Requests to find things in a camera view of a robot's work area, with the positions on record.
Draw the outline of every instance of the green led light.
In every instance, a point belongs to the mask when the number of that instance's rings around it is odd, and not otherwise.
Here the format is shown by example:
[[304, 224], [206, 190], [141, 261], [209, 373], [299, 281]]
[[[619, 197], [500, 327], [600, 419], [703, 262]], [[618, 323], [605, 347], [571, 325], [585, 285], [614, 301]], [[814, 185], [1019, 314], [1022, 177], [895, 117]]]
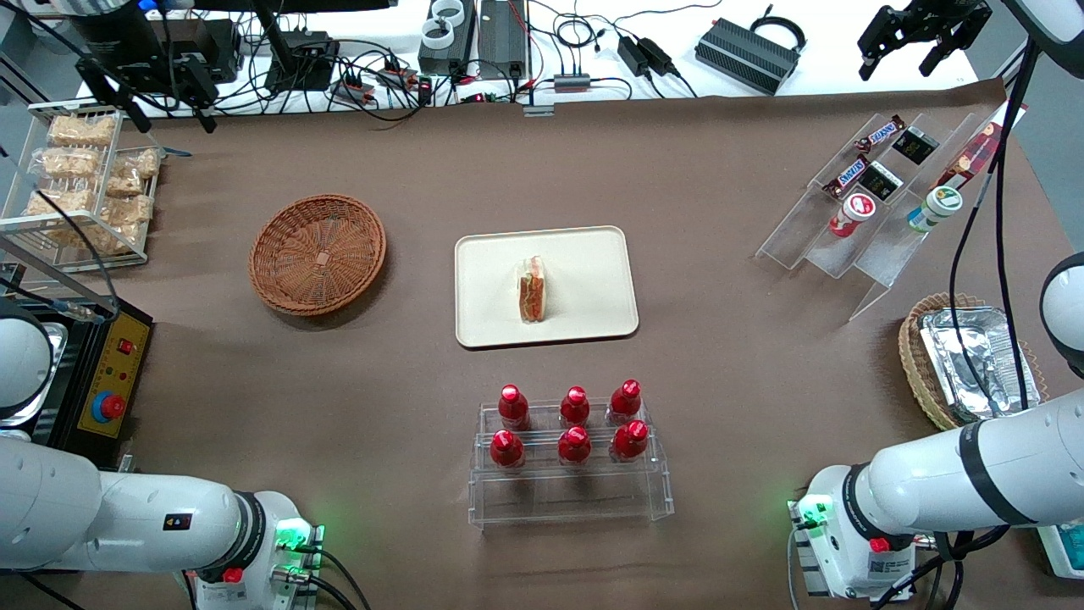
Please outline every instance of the green led light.
[[294, 550], [309, 542], [311, 532], [312, 528], [301, 518], [284, 519], [275, 528], [275, 546]]

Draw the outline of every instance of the clear acrylic rack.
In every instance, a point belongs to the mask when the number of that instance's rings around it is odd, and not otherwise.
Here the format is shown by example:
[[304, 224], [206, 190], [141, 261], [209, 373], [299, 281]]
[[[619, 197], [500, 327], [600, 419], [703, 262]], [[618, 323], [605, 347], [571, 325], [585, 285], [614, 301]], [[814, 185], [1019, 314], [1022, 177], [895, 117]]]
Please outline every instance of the clear acrylic rack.
[[921, 130], [939, 142], [939, 146], [920, 165], [916, 165], [892, 147], [899, 134], [879, 144], [866, 158], [878, 161], [898, 178], [903, 185], [886, 200], [873, 195], [863, 185], [849, 187], [846, 195], [862, 192], [877, 202], [873, 218], [859, 224], [848, 237], [838, 237], [828, 229], [828, 220], [836, 215], [840, 202], [822, 189], [854, 163], [859, 151], [853, 142], [868, 135], [887, 124], [889, 118], [875, 114], [847, 144], [810, 180], [805, 193], [790, 212], [772, 231], [757, 250], [757, 257], [767, 256], [787, 269], [795, 269], [809, 260], [834, 278], [857, 269], [873, 285], [859, 302], [849, 321], [853, 321], [870, 304], [888, 293], [896, 277], [918, 251], [927, 233], [912, 230], [907, 213], [918, 207], [933, 187], [945, 166], [956, 158], [971, 135], [983, 125], [983, 118], [969, 114], [955, 129], [949, 129], [926, 114], [919, 114], [908, 125]]
[[647, 451], [631, 463], [615, 463], [609, 443], [617, 431], [606, 423], [607, 398], [590, 399], [591, 416], [584, 427], [591, 437], [591, 457], [579, 466], [563, 466], [557, 440], [564, 432], [559, 401], [530, 406], [531, 430], [517, 432], [526, 450], [526, 464], [501, 468], [489, 457], [493, 433], [502, 429], [496, 404], [482, 404], [467, 484], [472, 524], [545, 523], [589, 519], [647, 518], [657, 521], [673, 515], [670, 470], [647, 406], [638, 419], [650, 429]]

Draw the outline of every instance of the wicker basket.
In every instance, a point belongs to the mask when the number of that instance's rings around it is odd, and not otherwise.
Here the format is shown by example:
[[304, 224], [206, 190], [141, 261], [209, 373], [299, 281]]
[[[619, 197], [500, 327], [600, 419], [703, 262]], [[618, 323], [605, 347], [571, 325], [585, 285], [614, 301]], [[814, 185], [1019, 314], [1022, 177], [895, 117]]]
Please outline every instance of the wicker basket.
[[[982, 304], [985, 304], [985, 301], [979, 298], [963, 293], [956, 294], [957, 308], [978, 308], [982, 307]], [[941, 384], [938, 381], [937, 373], [934, 373], [930, 358], [926, 353], [922, 338], [918, 335], [918, 319], [927, 312], [943, 310], [949, 307], [951, 307], [951, 302], [949, 301], [947, 291], [932, 294], [919, 300], [911, 310], [911, 313], [907, 314], [907, 317], [904, 319], [903, 324], [900, 325], [900, 361], [903, 363], [904, 373], [907, 374], [907, 384], [911, 386], [911, 391], [915, 394], [915, 400], [918, 401], [918, 406], [922, 408], [926, 417], [930, 418], [941, 430], [959, 428], [963, 426], [963, 423], [953, 416], [949, 410], [949, 405], [945, 403], [944, 395], [941, 393]], [[1022, 341], [1020, 342], [1020, 350], [1031, 366], [1031, 373], [1035, 378], [1035, 387], [1038, 388], [1040, 395], [1042, 395], [1044, 402], [1049, 401], [1050, 397], [1047, 394], [1046, 380], [1038, 371], [1035, 355], [1028, 349], [1028, 345]]]
[[310, 196], [260, 230], [248, 255], [248, 276], [268, 307], [319, 316], [364, 291], [386, 250], [384, 225], [369, 206], [345, 195]]

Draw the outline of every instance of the aluminum foil container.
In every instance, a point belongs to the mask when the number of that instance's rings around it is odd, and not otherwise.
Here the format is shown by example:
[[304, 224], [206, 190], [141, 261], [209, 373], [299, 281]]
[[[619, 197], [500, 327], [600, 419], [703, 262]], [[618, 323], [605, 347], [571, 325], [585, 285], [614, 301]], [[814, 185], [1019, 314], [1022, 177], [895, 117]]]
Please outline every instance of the aluminum foil container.
[[[1020, 413], [1020, 387], [1012, 361], [1005, 313], [994, 308], [957, 309], [964, 349], [979, 376], [977, 381], [964, 360], [964, 350], [956, 339], [949, 309], [924, 314], [918, 320], [919, 335], [933, 364], [949, 410], [968, 424]], [[1040, 402], [1038, 389], [1023, 353], [1024, 387], [1028, 405]], [[990, 394], [988, 400], [983, 388]]]

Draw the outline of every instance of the empty wicker basket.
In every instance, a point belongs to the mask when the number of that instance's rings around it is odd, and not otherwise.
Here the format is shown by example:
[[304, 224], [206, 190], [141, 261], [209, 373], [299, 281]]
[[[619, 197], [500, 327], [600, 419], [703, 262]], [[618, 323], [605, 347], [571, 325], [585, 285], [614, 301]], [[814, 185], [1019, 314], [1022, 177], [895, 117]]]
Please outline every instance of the empty wicker basket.
[[345, 308], [373, 283], [387, 239], [376, 213], [337, 194], [295, 202], [260, 230], [248, 276], [268, 307], [295, 316]]

